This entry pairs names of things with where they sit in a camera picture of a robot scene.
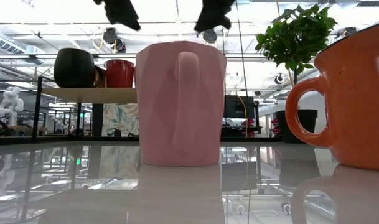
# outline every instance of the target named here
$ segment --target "wooden shelf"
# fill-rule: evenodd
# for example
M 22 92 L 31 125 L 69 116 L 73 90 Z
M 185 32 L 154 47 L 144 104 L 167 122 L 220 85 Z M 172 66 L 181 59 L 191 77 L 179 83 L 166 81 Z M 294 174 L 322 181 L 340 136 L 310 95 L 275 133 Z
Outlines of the wooden shelf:
M 135 88 L 43 88 L 42 93 L 76 103 L 137 103 Z

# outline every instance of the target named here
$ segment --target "red cup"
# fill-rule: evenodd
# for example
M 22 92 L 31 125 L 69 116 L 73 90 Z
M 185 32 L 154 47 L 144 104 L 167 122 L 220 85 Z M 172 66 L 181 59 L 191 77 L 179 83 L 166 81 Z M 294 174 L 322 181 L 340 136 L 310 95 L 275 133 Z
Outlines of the red cup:
M 132 88 L 134 80 L 134 63 L 126 60 L 109 60 L 106 67 L 107 88 Z

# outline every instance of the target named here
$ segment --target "potted plant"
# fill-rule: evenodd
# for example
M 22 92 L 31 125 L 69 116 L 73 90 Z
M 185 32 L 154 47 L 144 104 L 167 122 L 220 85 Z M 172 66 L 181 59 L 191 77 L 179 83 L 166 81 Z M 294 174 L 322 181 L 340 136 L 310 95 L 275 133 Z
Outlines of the potted plant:
M 273 60 L 276 66 L 284 64 L 292 86 L 305 68 L 314 68 L 310 64 L 311 58 L 327 47 L 327 37 L 337 24 L 328 17 L 328 10 L 328 7 L 320 10 L 317 4 L 310 9 L 303 9 L 300 5 L 295 9 L 286 9 L 272 21 L 273 25 L 268 26 L 265 34 L 256 35 L 256 50 L 262 52 L 267 60 Z M 299 110 L 298 114 L 304 128 L 314 132 L 317 110 Z M 276 117 L 283 141 L 300 143 L 288 128 L 284 111 L 276 112 Z

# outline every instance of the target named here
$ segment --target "speckled orange mug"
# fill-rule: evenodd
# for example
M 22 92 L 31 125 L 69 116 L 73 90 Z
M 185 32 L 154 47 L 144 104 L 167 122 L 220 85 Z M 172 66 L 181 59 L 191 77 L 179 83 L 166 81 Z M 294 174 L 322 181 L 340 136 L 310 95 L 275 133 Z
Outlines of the speckled orange mug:
M 379 24 L 346 37 L 316 57 L 319 77 L 298 83 L 286 101 L 290 130 L 306 143 L 329 147 L 344 165 L 379 170 Z M 308 91 L 325 96 L 327 127 L 306 131 L 297 106 Z

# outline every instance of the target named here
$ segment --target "green plant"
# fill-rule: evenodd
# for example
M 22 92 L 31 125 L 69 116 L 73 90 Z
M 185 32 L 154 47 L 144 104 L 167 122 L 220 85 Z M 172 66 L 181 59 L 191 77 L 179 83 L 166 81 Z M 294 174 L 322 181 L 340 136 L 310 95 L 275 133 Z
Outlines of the green plant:
M 328 7 L 319 10 L 317 4 L 310 9 L 298 5 L 295 9 L 286 9 L 281 16 L 272 21 L 265 34 L 257 34 L 257 51 L 262 51 L 268 60 L 276 66 L 284 63 L 286 69 L 297 74 L 304 68 L 314 68 L 309 62 L 311 57 L 327 47 L 327 37 L 337 23 L 327 16 Z

